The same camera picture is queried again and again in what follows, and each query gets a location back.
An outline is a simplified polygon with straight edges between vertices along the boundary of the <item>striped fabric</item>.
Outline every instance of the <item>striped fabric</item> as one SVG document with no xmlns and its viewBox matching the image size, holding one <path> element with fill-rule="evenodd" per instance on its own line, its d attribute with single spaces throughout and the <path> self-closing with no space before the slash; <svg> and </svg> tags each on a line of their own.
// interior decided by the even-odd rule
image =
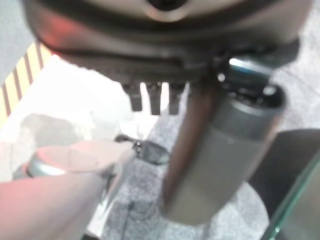
<svg viewBox="0 0 320 240">
<path fill-rule="evenodd" d="M 0 128 L 16 108 L 30 85 L 37 79 L 52 52 L 39 42 L 33 43 L 0 88 Z"/>
</svg>

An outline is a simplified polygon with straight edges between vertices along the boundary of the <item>metal cylinder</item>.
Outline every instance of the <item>metal cylinder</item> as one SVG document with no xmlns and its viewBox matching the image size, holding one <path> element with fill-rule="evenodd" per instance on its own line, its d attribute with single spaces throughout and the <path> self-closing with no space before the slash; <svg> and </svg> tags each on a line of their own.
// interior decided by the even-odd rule
<svg viewBox="0 0 320 240">
<path fill-rule="evenodd" d="M 260 97 L 215 95 L 199 111 L 194 102 L 208 96 L 189 99 L 163 185 L 164 215 L 188 225 L 208 221 L 253 174 L 286 103 L 282 89 L 270 85 Z"/>
</svg>

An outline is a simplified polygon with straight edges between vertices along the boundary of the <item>yellow stripe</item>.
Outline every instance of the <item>yellow stripe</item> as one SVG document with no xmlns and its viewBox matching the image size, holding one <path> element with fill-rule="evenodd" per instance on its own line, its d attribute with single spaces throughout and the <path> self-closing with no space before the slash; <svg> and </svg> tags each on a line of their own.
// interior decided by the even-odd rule
<svg viewBox="0 0 320 240">
<path fill-rule="evenodd" d="M 0 128 L 6 123 L 8 119 L 4 90 L 0 87 Z"/>
<path fill-rule="evenodd" d="M 19 103 L 18 92 L 17 92 L 15 77 L 13 73 L 10 73 L 10 75 L 5 80 L 5 87 L 8 95 L 10 109 L 12 112 L 16 108 L 17 104 Z"/>
<path fill-rule="evenodd" d="M 24 96 L 30 87 L 29 76 L 26 67 L 26 60 L 24 57 L 22 57 L 16 65 L 16 71 L 18 73 L 21 95 Z"/>
<path fill-rule="evenodd" d="M 37 75 L 40 73 L 41 71 L 41 67 L 40 67 L 40 62 L 39 62 L 39 58 L 38 58 L 38 54 L 37 54 L 37 48 L 36 48 L 36 44 L 33 43 L 28 51 L 28 58 L 29 58 L 29 62 L 30 62 L 30 69 L 31 69 L 31 74 L 32 74 L 32 79 L 33 81 L 36 80 Z"/>
<path fill-rule="evenodd" d="M 46 65 L 48 60 L 51 58 L 52 53 L 51 51 L 43 44 L 40 44 L 40 51 L 41 51 L 41 56 L 43 60 L 43 65 Z"/>
</svg>

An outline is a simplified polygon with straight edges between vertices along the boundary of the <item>gray carpet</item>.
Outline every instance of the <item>gray carpet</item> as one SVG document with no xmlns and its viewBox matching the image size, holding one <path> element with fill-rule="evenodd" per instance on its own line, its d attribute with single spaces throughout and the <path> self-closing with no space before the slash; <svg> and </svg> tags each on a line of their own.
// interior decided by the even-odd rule
<svg viewBox="0 0 320 240">
<path fill-rule="evenodd" d="M 0 86 L 33 41 L 20 0 L 0 0 Z"/>
</svg>

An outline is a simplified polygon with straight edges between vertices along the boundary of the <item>glass surface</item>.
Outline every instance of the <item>glass surface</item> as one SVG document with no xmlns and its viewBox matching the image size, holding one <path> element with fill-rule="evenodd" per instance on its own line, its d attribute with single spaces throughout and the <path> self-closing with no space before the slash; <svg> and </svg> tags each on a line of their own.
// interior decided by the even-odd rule
<svg viewBox="0 0 320 240">
<path fill-rule="evenodd" d="M 320 153 L 304 169 L 261 240 L 320 239 Z"/>
</svg>

